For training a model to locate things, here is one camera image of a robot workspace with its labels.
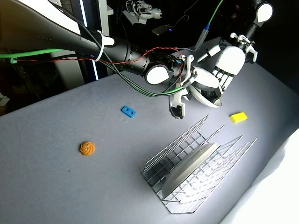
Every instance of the dish rack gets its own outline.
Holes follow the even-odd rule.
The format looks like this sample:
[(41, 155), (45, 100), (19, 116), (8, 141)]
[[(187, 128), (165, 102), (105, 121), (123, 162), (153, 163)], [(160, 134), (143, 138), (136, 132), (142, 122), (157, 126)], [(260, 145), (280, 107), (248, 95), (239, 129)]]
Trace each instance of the dish rack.
[(209, 143), (209, 140), (224, 127), (220, 127), (208, 138), (205, 138), (199, 130), (207, 118), (208, 115), (145, 164), (143, 177), (171, 214), (190, 214), (198, 210), (257, 140), (256, 138), (235, 149), (238, 141), (243, 138), (241, 135), (220, 146), (170, 195), (163, 199), (162, 186), (169, 173), (194, 149)]

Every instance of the plate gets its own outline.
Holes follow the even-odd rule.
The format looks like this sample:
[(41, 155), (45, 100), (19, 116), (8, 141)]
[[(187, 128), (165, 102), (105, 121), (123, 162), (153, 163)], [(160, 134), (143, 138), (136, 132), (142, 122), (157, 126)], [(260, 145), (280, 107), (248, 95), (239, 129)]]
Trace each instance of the plate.
[(188, 176), (190, 176), (213, 152), (220, 147), (218, 143), (209, 143), (199, 146), (181, 163), (175, 167), (167, 177), (162, 187), (162, 197), (170, 195)]

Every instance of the blue block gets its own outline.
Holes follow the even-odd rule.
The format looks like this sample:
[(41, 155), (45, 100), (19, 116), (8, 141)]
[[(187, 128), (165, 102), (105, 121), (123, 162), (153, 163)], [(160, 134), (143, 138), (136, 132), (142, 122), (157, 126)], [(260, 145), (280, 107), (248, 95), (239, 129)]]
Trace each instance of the blue block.
[(130, 118), (133, 118), (137, 114), (136, 111), (132, 110), (128, 106), (125, 106), (124, 108), (122, 108), (121, 111), (124, 112), (126, 115), (128, 115)]

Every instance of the table surface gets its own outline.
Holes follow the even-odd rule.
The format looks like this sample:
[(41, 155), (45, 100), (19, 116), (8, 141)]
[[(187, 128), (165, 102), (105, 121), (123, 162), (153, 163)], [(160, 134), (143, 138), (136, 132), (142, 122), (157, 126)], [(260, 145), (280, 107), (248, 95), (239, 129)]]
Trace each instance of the table surface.
[[(216, 58), (204, 67), (211, 69)], [(167, 97), (146, 97), (113, 75), (0, 117), (0, 223), (219, 223), (299, 127), (299, 96), (258, 64), (244, 65), (221, 99), (217, 109), (192, 99), (186, 117), (177, 120)], [(133, 119), (121, 112), (125, 105), (137, 111)], [(243, 111), (249, 119), (233, 124), (229, 115)], [(242, 134), (240, 146), (258, 141), (196, 213), (171, 215), (141, 171), (208, 114), (205, 136), (226, 125), (214, 141)], [(82, 156), (83, 141), (93, 141), (97, 152)]]

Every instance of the yellow sponge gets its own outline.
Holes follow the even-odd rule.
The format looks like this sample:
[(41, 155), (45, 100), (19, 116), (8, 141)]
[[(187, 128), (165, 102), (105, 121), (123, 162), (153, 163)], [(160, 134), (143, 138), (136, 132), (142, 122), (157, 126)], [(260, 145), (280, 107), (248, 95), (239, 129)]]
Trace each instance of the yellow sponge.
[(247, 115), (244, 112), (236, 113), (236, 114), (233, 114), (233, 115), (231, 115), (229, 117), (230, 117), (230, 119), (234, 123), (238, 123), (238, 122), (244, 121), (244, 120), (246, 120), (248, 118)]

